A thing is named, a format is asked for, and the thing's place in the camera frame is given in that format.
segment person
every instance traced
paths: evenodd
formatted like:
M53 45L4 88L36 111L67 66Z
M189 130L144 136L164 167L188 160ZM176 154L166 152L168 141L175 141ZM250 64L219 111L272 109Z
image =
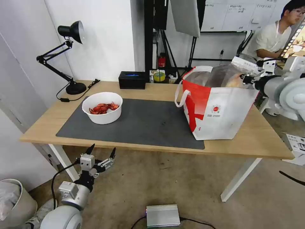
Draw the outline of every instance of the person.
M291 26L305 13L305 1L292 0L283 9L281 19L254 34L243 54L261 60L279 58L291 34Z

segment desk mat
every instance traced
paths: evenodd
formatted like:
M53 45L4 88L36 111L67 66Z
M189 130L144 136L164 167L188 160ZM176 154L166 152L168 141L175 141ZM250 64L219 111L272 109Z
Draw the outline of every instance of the desk mat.
M190 149L205 148L204 142L195 140L191 133L183 109L168 101L123 99L121 116L115 122L105 125L93 123L82 111L81 103L56 136Z

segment shopping bag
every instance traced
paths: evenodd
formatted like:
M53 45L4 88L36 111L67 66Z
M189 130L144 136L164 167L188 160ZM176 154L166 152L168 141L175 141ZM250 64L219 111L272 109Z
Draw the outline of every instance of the shopping bag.
M251 88L206 87L187 80L195 72L210 73L213 67L197 66L184 75L175 93L175 104L183 106L196 140L233 139L244 122L258 91ZM178 104L181 88L183 95Z

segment black desk lamp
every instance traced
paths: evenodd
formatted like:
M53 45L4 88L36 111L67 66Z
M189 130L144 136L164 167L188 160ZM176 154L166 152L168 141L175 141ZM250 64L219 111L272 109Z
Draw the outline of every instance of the black desk lamp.
M66 87L66 92L68 94L80 94L83 93L86 90L86 85L83 83L77 83L73 80L72 77L60 72L53 66L49 65L47 63L48 60L58 56L59 54L62 54L63 52L69 50L72 48L73 41L70 40L70 37L72 37L74 40L76 40L78 43L83 43L84 41L84 28L83 24L81 21L76 21L74 22L71 26L62 26L60 25L58 28L58 33L63 36L67 41L65 41L63 44L60 46L57 46L56 48L50 50L49 52L38 56L36 60L46 66L48 69L52 70L56 74L60 75L62 78L64 78L66 81L69 82L69 85ZM58 48L67 45L67 48L58 52L58 53L53 53L50 54L51 52L57 50Z

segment red object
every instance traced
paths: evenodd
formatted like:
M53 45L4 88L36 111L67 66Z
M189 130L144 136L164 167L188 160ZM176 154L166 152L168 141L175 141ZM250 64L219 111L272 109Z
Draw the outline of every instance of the red object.
M158 60L158 67L165 67L165 63L166 63L166 58L163 56L160 56L159 60Z
M118 109L118 107L119 107L119 105L114 104L114 102L108 103L108 104L100 103L93 109L89 108L89 111L92 115L103 115L103 114L107 113L108 109L116 110L116 109Z
M186 97L185 104L189 115L189 126L193 132L196 128L195 118L203 120L211 88L203 87L198 84L191 83L187 80L183 80L182 86L183 91L189 90L191 92L191 95Z

